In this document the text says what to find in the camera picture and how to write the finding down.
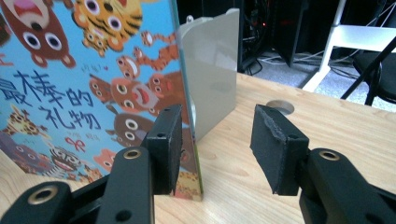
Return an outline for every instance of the wooden table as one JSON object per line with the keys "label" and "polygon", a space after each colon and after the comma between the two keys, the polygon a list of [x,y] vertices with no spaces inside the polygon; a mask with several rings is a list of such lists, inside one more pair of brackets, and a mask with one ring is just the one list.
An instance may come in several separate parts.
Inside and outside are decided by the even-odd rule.
{"label": "wooden table", "polygon": [[[396,193],[396,114],[238,74],[235,110],[198,142],[203,201],[155,196],[157,223],[304,222],[299,198],[273,195],[249,148],[255,104],[278,99],[294,105],[288,118],[310,138],[311,149],[343,153],[370,183]],[[25,175],[0,153],[3,214],[48,178]]]}

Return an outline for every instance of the picture book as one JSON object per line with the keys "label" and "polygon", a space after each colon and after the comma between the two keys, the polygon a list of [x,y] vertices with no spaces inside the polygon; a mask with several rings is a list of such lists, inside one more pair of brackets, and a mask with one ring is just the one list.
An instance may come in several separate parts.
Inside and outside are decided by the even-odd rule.
{"label": "picture book", "polygon": [[0,148],[25,173],[92,182],[183,106],[177,197],[201,200],[172,0],[0,0]]}

